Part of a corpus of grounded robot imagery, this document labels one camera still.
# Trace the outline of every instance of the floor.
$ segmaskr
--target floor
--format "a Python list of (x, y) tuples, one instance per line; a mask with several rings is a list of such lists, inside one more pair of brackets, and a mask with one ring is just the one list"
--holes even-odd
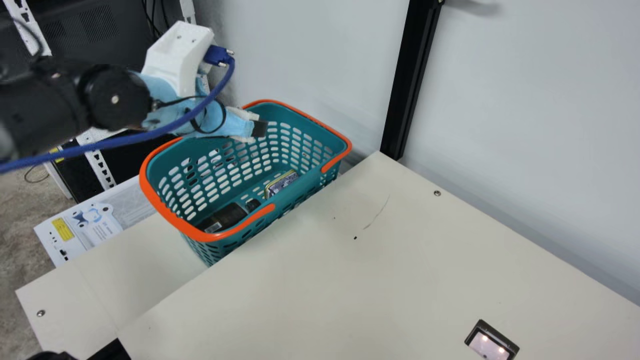
[[(0, 175), (0, 359), (25, 360), (41, 351), (15, 290), (54, 268), (33, 227), (75, 204), (51, 178), (36, 184), (26, 170)], [(36, 167), (31, 180), (45, 174)]]

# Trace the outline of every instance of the plastic basket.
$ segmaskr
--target plastic basket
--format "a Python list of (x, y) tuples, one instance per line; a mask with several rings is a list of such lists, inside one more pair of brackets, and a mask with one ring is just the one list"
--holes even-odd
[[(230, 138), (172, 140), (151, 152), (140, 168), (140, 186), (209, 266), (332, 182), (351, 142), (300, 110), (272, 100), (244, 107), (269, 121), (253, 144)], [(297, 180), (265, 199), (265, 186), (289, 170)], [(222, 207), (256, 199), (259, 208), (233, 227), (207, 234), (194, 225)]]

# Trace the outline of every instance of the black metal frame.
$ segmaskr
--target black metal frame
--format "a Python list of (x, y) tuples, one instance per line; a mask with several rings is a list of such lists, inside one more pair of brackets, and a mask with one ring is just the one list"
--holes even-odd
[(415, 104), (444, 0), (410, 0), (391, 89), (380, 151), (394, 160), (404, 155)]

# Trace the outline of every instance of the table surface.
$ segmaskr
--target table surface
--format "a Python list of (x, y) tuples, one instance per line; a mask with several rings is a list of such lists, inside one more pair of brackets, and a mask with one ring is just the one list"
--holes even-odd
[[(441, 196), (434, 196), (434, 191)], [(637, 359), (640, 307), (376, 153), (118, 332), (133, 359)]]
[(16, 294), (44, 350), (86, 359), (206, 268), (155, 214)]

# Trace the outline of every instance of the blue cable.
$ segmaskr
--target blue cable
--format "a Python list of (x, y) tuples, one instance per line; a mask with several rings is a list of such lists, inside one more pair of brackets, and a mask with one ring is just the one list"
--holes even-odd
[(32, 156), (30, 158), (18, 159), (10, 163), (3, 163), (3, 164), (0, 164), (0, 174), (13, 171), (18, 168), (39, 165), (41, 163), (45, 163), (47, 161), (53, 161), (55, 159), (73, 158), (74, 156), (79, 156), (89, 151), (111, 149), (114, 147), (130, 145), (132, 143), (144, 142), (147, 140), (155, 139), (159, 136), (169, 133), (170, 131), (176, 130), (180, 126), (189, 122), (200, 112), (202, 112), (207, 105), (209, 105), (213, 100), (215, 100), (216, 96), (218, 96), (218, 94), (222, 91), (222, 89), (227, 85), (227, 83), (229, 82), (229, 79), (231, 78), (231, 75), (234, 73), (234, 69), (236, 68), (236, 61), (231, 56), (227, 56), (225, 61), (227, 62), (228, 70), (225, 73), (224, 77), (222, 77), (220, 82), (211, 90), (209, 95), (207, 95), (207, 97), (205, 97), (202, 100), (202, 102), (198, 103), (193, 108), (193, 110), (184, 114), (181, 118), (172, 122), (171, 124), (165, 125), (163, 127), (159, 127), (155, 130), (151, 130), (146, 133), (123, 136), (120, 138), (105, 139), (99, 142), (88, 143), (86, 145), (73, 147), (71, 149), (65, 149), (60, 152), (54, 152), (52, 154), (47, 153), (47, 154), (42, 154), (38, 156)]

